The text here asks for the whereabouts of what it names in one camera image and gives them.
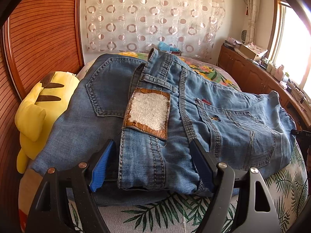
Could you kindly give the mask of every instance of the back pocket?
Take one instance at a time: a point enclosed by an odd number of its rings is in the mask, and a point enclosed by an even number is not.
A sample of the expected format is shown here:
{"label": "back pocket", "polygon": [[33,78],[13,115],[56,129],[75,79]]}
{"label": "back pocket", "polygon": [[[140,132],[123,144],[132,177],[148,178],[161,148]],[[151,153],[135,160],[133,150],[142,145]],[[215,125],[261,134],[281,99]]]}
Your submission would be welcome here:
{"label": "back pocket", "polygon": [[234,169],[248,170],[270,162],[277,131],[256,120],[250,112],[215,108],[196,99],[199,115],[210,133],[210,152]]}
{"label": "back pocket", "polygon": [[124,117],[132,75],[142,62],[113,57],[94,72],[86,89],[97,116]]}

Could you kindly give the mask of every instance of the floral bedding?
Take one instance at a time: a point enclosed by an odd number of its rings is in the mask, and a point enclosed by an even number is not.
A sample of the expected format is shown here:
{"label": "floral bedding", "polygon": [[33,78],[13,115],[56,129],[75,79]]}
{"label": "floral bedding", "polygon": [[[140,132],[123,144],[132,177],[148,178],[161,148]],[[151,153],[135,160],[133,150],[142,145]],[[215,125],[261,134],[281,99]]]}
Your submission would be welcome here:
{"label": "floral bedding", "polygon": [[[125,52],[121,55],[147,60],[148,54]],[[180,57],[193,70],[208,80],[232,87],[240,88],[232,77],[224,70],[208,63]],[[80,80],[85,76],[95,60],[89,62],[77,75]],[[18,197],[21,228],[24,231],[27,215],[33,197],[42,177],[33,170],[27,169],[20,183]],[[304,207],[308,195],[307,172],[303,157],[297,142],[295,143],[291,163],[276,174],[265,180],[279,217],[282,233],[296,220]],[[210,200],[207,197],[195,195],[181,195],[170,193],[168,197],[156,203],[132,207],[99,207],[111,233],[190,233],[195,232],[206,212]],[[222,232],[230,230],[235,210],[237,196],[231,199],[227,218]],[[83,232],[74,201],[69,201],[69,207],[77,232]]]}

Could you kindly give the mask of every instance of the white wall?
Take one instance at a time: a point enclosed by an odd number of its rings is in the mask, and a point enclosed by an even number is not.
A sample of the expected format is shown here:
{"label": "white wall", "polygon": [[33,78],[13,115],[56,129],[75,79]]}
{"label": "white wall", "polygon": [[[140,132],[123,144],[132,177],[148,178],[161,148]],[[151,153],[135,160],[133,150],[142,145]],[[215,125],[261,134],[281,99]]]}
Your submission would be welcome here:
{"label": "white wall", "polygon": [[226,15],[220,29],[217,31],[212,50],[212,64],[217,63],[221,45],[228,37],[241,40],[247,5],[244,0],[225,0],[225,6]]}
{"label": "white wall", "polygon": [[258,19],[255,26],[254,43],[267,48],[270,40],[274,14],[274,0],[260,0]]}

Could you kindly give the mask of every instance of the denim fabric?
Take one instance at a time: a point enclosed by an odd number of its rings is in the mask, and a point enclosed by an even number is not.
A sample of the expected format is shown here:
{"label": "denim fabric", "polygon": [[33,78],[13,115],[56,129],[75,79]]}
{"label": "denim fabric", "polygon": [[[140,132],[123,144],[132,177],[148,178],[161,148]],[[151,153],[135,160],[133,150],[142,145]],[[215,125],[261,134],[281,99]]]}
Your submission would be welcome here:
{"label": "denim fabric", "polygon": [[120,134],[134,71],[145,61],[121,55],[101,55],[79,83],[67,110],[55,121],[45,148],[31,165],[44,175],[50,167],[70,169],[87,161],[107,139],[118,151],[111,160],[106,182],[94,193],[98,205],[131,206],[167,197],[167,191],[124,191],[117,188]]}
{"label": "denim fabric", "polygon": [[204,79],[178,57],[157,50],[149,54],[136,86],[170,94],[168,138],[123,128],[120,188],[203,191],[189,153],[194,138],[218,161],[234,169],[255,166],[264,178],[290,162],[295,141],[290,130],[295,123],[275,91],[269,95],[238,92]]}

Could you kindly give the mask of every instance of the red tag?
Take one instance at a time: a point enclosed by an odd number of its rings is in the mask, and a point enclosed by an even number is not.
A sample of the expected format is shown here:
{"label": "red tag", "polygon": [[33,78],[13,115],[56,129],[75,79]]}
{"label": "red tag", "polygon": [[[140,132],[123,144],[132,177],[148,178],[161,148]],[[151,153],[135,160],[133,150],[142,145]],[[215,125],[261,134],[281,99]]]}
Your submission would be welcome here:
{"label": "red tag", "polygon": [[209,101],[205,100],[205,99],[202,99],[202,102],[208,104],[208,105],[212,105]]}

